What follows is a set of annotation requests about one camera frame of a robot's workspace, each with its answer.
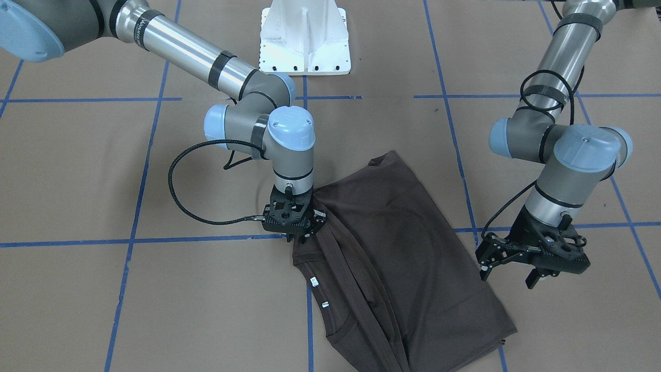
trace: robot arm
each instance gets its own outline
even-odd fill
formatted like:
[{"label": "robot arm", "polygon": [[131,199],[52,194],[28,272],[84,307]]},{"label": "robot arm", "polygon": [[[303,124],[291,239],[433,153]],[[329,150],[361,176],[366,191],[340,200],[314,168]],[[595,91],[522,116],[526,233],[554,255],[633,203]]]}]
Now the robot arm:
[{"label": "robot arm", "polygon": [[555,124],[573,96],[581,69],[603,26],[620,9],[659,6],[661,1],[568,0],[563,19],[511,118],[492,127],[497,154],[545,164],[505,239],[488,233],[475,254],[486,280],[493,267],[516,261],[535,266],[526,284],[590,266],[586,239],[572,221],[594,187],[621,167],[633,150],[620,128]]},{"label": "robot arm", "polygon": [[238,103],[213,106],[205,135],[251,143],[262,151],[232,143],[219,146],[272,160],[274,187],[258,219],[262,226],[290,239],[314,233],[325,221],[311,207],[313,119],[292,106],[296,88],[289,76],[262,73],[151,9],[145,0],[0,0],[0,26],[0,46],[28,61],[60,57],[113,36],[135,42],[228,94]]}]

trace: white stand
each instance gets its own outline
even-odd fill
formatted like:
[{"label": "white stand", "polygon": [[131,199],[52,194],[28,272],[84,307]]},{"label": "white stand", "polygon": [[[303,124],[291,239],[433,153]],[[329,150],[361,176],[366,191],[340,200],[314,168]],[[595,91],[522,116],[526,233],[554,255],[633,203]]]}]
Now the white stand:
[{"label": "white stand", "polygon": [[351,70],[346,11],[334,0],[273,0],[262,11],[259,68],[289,75]]}]

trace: gray cloth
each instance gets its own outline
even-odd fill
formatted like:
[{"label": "gray cloth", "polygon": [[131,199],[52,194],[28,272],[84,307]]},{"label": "gray cloth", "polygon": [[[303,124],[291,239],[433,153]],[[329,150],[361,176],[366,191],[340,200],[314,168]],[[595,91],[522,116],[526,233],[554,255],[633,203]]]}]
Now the gray cloth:
[{"label": "gray cloth", "polygon": [[327,339],[358,371],[455,371],[516,332],[395,152],[316,190],[314,203],[328,222],[294,244],[293,263]]}]

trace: garment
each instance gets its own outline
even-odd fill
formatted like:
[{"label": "garment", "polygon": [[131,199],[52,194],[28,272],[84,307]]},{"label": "garment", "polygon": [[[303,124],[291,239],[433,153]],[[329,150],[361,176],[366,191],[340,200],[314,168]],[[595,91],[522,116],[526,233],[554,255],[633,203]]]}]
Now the garment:
[{"label": "garment", "polygon": [[455,371],[516,332],[433,200],[395,153],[315,191],[326,225],[293,263],[327,340],[358,371]]}]

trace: light blue cap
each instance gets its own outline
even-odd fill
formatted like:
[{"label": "light blue cap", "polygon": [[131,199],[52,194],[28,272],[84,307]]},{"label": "light blue cap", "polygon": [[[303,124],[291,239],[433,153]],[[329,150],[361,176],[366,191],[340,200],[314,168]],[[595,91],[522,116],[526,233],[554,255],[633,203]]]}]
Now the light blue cap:
[{"label": "light blue cap", "polygon": [[62,57],[64,46],[53,30],[11,0],[0,0],[0,47],[30,62]]},{"label": "light blue cap", "polygon": [[624,159],[624,162],[619,165],[618,168],[620,168],[622,165],[625,165],[629,161],[629,158],[631,157],[631,154],[633,153],[633,140],[631,139],[631,136],[629,136],[629,133],[626,133],[623,129],[617,128],[616,126],[605,126],[603,128],[610,129],[614,132],[617,132],[622,139],[624,140],[624,143],[627,147],[627,155],[626,158]]},{"label": "light blue cap", "polygon": [[620,149],[620,141],[606,129],[572,125],[555,142],[553,154],[569,169],[596,173],[610,168]]},{"label": "light blue cap", "polygon": [[[207,115],[204,117],[204,136],[209,141],[225,139],[225,113],[227,105],[211,106]],[[227,144],[218,144],[222,148],[227,148]]]},{"label": "light blue cap", "polygon": [[284,72],[274,72],[271,73],[271,75],[275,75],[279,77],[285,85],[287,85],[287,89],[290,91],[290,104],[289,106],[293,105],[294,100],[296,99],[296,84],[293,82],[293,80],[290,78],[289,75],[287,75]]},{"label": "light blue cap", "polygon": [[268,116],[268,132],[277,143],[293,151],[315,145],[315,123],[302,107],[278,107]]},{"label": "light blue cap", "polygon": [[491,132],[489,132],[489,147],[491,151],[498,155],[512,158],[510,147],[507,145],[507,120],[509,118],[498,119],[491,127]]}]

